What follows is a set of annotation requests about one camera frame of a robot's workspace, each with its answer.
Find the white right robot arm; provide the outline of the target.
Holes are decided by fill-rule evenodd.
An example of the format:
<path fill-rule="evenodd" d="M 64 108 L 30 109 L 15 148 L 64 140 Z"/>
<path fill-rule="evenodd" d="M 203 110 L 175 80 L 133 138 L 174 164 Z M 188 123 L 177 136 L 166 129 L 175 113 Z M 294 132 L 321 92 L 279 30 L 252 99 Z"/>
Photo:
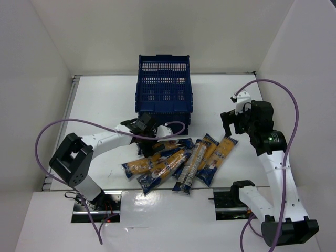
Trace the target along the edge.
<path fill-rule="evenodd" d="M 231 194 L 261 222 L 261 235 L 272 248 L 304 244 L 319 231 L 317 220 L 308 216 L 300 201 L 286 152 L 289 145 L 284 134 L 274 130 L 273 114 L 271 103 L 252 100 L 220 115 L 227 137 L 232 134 L 231 125 L 236 134 L 248 134 L 266 172 L 272 204 L 249 180 L 234 182 Z"/>

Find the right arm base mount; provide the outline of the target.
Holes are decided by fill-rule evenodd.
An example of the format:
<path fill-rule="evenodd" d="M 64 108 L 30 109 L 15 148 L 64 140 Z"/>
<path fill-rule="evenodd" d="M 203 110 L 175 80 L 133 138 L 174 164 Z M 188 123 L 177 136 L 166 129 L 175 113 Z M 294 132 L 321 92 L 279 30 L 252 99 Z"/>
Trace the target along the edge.
<path fill-rule="evenodd" d="M 215 206 L 215 216 L 217 221 L 232 221 L 248 219 L 251 211 L 243 203 L 236 203 L 230 191 L 213 191 L 213 196 L 209 198 Z"/>

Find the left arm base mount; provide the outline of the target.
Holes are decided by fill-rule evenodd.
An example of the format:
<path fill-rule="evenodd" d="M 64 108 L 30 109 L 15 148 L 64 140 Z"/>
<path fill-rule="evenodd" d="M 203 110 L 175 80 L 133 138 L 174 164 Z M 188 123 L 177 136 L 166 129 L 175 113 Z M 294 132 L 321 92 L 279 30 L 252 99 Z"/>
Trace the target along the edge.
<path fill-rule="evenodd" d="M 102 223 L 105 219 L 108 219 L 107 223 L 119 223 L 122 192 L 105 191 L 105 194 L 106 199 L 104 199 L 102 204 L 98 207 L 95 207 L 94 205 L 86 201 L 92 219 L 95 223 Z M 85 209 L 85 206 L 81 202 L 80 197 L 72 191 L 65 192 L 64 196 L 69 200 L 74 200 L 71 222 L 89 223 L 89 215 Z"/>

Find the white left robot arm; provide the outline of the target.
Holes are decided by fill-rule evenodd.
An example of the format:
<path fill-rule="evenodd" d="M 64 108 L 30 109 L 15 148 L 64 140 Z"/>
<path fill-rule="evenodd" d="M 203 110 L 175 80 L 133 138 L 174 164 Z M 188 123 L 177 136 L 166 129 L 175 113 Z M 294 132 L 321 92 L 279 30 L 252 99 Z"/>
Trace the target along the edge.
<path fill-rule="evenodd" d="M 114 128 L 117 131 L 158 138 L 168 136 L 171 130 L 158 125 L 148 114 L 140 118 L 126 120 Z M 98 155 L 112 149 L 137 142 L 143 153 L 149 153 L 155 140 L 137 139 L 133 136 L 103 131 L 87 136 L 68 134 L 49 161 L 49 166 L 71 188 L 80 192 L 86 200 L 99 209 L 107 200 L 103 189 L 88 175 L 91 161 Z"/>

